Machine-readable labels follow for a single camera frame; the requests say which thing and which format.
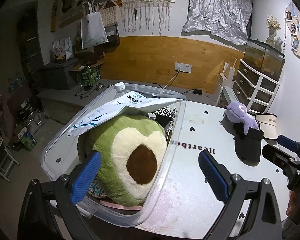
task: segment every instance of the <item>plastic water bottle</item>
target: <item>plastic water bottle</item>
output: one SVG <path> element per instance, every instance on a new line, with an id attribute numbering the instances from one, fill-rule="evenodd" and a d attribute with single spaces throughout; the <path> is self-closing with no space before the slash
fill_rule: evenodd
<path id="1" fill-rule="evenodd" d="M 114 99 L 117 99 L 123 96 L 124 94 L 128 93 L 123 82 L 115 84 L 115 90 L 117 91 L 117 93 L 115 94 Z"/>

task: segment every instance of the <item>green plush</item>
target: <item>green plush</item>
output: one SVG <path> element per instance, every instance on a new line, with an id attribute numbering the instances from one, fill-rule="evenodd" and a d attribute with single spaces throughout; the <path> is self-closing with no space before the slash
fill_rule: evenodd
<path id="1" fill-rule="evenodd" d="M 128 207 L 146 199 L 166 149 L 162 126 L 140 115 L 119 115 L 78 139 L 80 160 L 92 150 L 100 152 L 96 179 L 113 201 Z"/>

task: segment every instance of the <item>screw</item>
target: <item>screw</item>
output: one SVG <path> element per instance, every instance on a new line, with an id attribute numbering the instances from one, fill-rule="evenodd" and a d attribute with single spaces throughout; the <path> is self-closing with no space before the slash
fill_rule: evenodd
<path id="1" fill-rule="evenodd" d="M 241 179 L 240 175 L 238 175 L 238 174 L 233 174 L 233 175 L 232 175 L 232 178 L 233 178 L 235 181 L 238 181 L 238 180 Z"/>
<path id="2" fill-rule="evenodd" d="M 33 180 L 31 180 L 31 183 L 32 183 L 32 185 L 36 185 L 38 183 L 38 180 L 37 179 L 33 179 Z"/>
<path id="3" fill-rule="evenodd" d="M 270 180 L 267 179 L 267 178 L 263 179 L 263 182 L 264 182 L 264 184 L 266 184 L 266 185 L 269 185 L 269 184 L 270 184 Z"/>
<path id="4" fill-rule="evenodd" d="M 60 176 L 61 181 L 66 181 L 68 178 L 69 178 L 69 176 L 67 174 L 63 174 Z"/>

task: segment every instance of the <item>blue gripper pad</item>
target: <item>blue gripper pad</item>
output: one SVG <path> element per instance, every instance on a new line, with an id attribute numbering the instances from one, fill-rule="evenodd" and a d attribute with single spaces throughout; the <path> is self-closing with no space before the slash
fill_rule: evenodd
<path id="1" fill-rule="evenodd" d="M 279 135 L 277 142 L 281 146 L 287 148 L 288 150 L 290 150 L 290 151 L 292 151 L 294 153 L 296 153 L 299 150 L 299 143 L 291 140 L 288 137 L 285 137 L 284 135 Z"/>
<path id="2" fill-rule="evenodd" d="M 101 154 L 97 151 L 93 151 L 91 155 L 93 156 L 85 163 L 85 167 L 72 184 L 70 199 L 74 205 L 84 199 L 84 196 L 88 192 L 91 183 L 101 167 Z"/>
<path id="3" fill-rule="evenodd" d="M 222 175 L 219 173 L 218 169 L 215 167 L 215 165 L 212 163 L 212 160 L 210 158 L 213 158 L 212 156 L 209 157 L 209 152 L 205 153 L 205 151 L 202 151 L 199 153 L 199 166 L 203 174 L 206 176 L 206 179 L 216 196 L 217 200 L 222 201 L 224 204 L 227 203 L 229 199 L 229 191 L 228 191 L 228 184 L 223 179 Z"/>

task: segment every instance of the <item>power outlet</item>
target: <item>power outlet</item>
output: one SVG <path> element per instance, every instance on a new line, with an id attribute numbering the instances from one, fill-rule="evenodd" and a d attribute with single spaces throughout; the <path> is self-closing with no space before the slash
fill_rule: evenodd
<path id="1" fill-rule="evenodd" d="M 186 73 L 191 73 L 191 69 L 192 69 L 192 65 L 189 65 L 189 64 L 183 64 L 183 72 L 186 72 Z"/>
<path id="2" fill-rule="evenodd" d="M 183 68 L 184 68 L 184 64 L 183 63 L 176 62 L 175 66 L 174 66 L 174 70 L 175 71 L 178 71 L 178 70 L 183 71 Z"/>

